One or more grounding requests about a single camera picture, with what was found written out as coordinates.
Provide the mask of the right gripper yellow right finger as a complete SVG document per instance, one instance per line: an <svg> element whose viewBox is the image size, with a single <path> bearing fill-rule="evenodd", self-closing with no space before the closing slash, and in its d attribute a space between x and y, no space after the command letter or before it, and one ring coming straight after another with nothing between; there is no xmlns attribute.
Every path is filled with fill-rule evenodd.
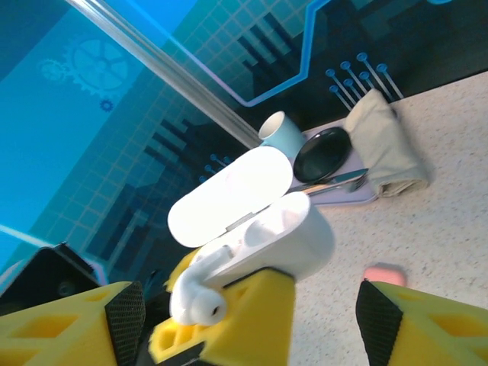
<svg viewBox="0 0 488 366"><path fill-rule="evenodd" d="M369 366L488 366L488 310L362 281L355 315Z"/></svg>

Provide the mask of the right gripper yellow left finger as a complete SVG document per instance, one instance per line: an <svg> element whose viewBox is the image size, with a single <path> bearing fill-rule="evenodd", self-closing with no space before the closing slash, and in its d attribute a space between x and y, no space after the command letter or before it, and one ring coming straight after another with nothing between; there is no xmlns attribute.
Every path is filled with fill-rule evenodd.
<svg viewBox="0 0 488 366"><path fill-rule="evenodd" d="M138 281L0 316L0 366L134 366L145 317Z"/></svg>

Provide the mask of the white wireless earbud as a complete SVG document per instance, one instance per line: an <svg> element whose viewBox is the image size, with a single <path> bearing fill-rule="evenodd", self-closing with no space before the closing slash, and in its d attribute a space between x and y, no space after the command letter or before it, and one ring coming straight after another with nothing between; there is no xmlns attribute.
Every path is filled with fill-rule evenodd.
<svg viewBox="0 0 488 366"><path fill-rule="evenodd" d="M213 326L225 317L226 300L220 292L205 286L204 281L232 257L230 248L222 246L180 274L169 301L169 312L174 321L183 326Z"/></svg>

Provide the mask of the pink eraser block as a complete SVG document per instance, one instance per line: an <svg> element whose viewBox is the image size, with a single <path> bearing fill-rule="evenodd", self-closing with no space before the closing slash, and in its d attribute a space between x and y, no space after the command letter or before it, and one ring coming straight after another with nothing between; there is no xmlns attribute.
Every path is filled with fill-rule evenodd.
<svg viewBox="0 0 488 366"><path fill-rule="evenodd" d="M407 285L406 272L398 265L376 263L368 266L363 273L367 281L379 281L405 287Z"/></svg>

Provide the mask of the white earbud charging case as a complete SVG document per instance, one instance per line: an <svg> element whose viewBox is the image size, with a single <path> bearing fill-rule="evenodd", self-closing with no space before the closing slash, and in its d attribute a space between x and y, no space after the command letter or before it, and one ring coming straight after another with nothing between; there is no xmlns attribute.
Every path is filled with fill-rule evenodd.
<svg viewBox="0 0 488 366"><path fill-rule="evenodd" d="M168 228L180 245L199 258L222 246L233 252L205 284L224 287L262 268L301 281L330 261L332 228L307 194L289 192L293 179L285 154L258 147L173 204Z"/></svg>

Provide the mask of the light wooden chopstick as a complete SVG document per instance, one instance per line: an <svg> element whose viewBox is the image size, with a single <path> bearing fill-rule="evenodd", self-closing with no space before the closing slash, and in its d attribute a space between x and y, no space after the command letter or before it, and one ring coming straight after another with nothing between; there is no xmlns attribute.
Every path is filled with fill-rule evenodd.
<svg viewBox="0 0 488 366"><path fill-rule="evenodd" d="M301 185L297 187L290 188L287 192L303 192L305 194L316 194L319 192L326 191L328 189L333 189L337 184L321 184L321 185Z"/></svg>
<svg viewBox="0 0 488 366"><path fill-rule="evenodd" d="M303 191L306 193L310 193L310 192L315 192L315 191L322 191L322 190L325 190L328 188L332 188L334 186L336 186L335 183L325 183L325 184L316 184L316 185L300 185L300 186L290 188L287 192L292 193L292 192L296 192L296 191Z"/></svg>

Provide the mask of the lilac serving tray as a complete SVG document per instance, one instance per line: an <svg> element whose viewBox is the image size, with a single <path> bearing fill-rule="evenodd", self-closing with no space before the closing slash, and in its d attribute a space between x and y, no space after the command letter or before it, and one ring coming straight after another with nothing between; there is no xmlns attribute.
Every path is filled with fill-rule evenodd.
<svg viewBox="0 0 488 366"><path fill-rule="evenodd" d="M310 131L307 133L307 141L316 133L328 129L328 128L319 128ZM339 170L334 172L331 176L328 178L321 179L319 181L313 182L313 183L302 183L298 181L294 177L293 184L291 185L292 187L300 186L300 185L316 185L316 184L325 184L328 183L328 181L337 175L341 175L346 172L351 172L359 169L366 169L364 167L364 164L361 162L361 160L358 158L358 154L352 147L352 151L349 155L349 158L347 161L341 166ZM323 193L323 194L318 194L315 196L311 196L311 199L313 203L318 204L318 205L326 205L326 206L332 206L332 205L347 205L347 204L363 204L370 202L374 199L374 193L368 184L368 180L364 183L364 185L359 188L357 191L353 191L351 193L345 191L345 190L334 190L330 191L328 193Z"/></svg>

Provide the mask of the steel fork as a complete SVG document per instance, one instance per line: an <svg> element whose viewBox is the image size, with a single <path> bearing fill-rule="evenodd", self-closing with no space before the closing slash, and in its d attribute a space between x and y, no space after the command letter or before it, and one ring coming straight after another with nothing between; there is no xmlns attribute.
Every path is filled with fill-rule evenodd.
<svg viewBox="0 0 488 366"><path fill-rule="evenodd" d="M315 196L318 194L328 193L328 192L334 191L334 190L345 190L345 191L351 193L351 192L357 191L359 188L361 188L366 181L367 181L367 176L362 175L361 177L356 178L355 180L344 182L344 183L334 185L334 186L330 186L327 188L317 189L315 191L307 192L307 194L309 196Z"/></svg>

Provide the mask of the light blue mug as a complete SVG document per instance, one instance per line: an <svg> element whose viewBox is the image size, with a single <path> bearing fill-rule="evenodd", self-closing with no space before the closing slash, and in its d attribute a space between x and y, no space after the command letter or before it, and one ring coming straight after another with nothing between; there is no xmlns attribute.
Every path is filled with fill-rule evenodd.
<svg viewBox="0 0 488 366"><path fill-rule="evenodd" d="M295 159L307 138L298 126L283 112L277 111L266 119L258 131L263 146L280 150L289 159Z"/></svg>

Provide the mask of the steel table knife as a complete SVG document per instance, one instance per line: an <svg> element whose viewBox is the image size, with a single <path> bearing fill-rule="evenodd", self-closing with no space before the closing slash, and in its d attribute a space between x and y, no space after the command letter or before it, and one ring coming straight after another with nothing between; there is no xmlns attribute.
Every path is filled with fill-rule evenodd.
<svg viewBox="0 0 488 366"><path fill-rule="evenodd" d="M351 172L346 172L341 175L332 177L329 181L329 185L340 185L344 183L350 183L353 181L361 180L367 176L368 169L359 169Z"/></svg>

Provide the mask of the black round plate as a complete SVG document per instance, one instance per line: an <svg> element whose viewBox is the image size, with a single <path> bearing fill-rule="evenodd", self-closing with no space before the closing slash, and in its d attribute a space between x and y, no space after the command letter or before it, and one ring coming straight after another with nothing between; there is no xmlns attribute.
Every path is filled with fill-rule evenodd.
<svg viewBox="0 0 488 366"><path fill-rule="evenodd" d="M330 127L313 135L300 149L293 164L294 177L302 183L328 178L347 161L352 151L348 133Z"/></svg>

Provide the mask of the beige folded cloth napkin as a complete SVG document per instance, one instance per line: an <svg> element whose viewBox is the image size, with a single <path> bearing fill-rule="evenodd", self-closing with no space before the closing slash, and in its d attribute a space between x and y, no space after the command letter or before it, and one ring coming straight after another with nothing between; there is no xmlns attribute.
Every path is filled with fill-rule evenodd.
<svg viewBox="0 0 488 366"><path fill-rule="evenodd" d="M380 91L368 91L345 118L343 128L378 197L397 197L429 186L424 162Z"/></svg>

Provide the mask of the aluminium frame post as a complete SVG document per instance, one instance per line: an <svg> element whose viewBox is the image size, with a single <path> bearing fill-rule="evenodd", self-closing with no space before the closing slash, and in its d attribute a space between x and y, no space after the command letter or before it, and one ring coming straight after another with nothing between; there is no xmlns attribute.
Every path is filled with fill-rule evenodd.
<svg viewBox="0 0 488 366"><path fill-rule="evenodd" d="M246 121L104 0L65 1L242 145L253 149L261 144Z"/></svg>

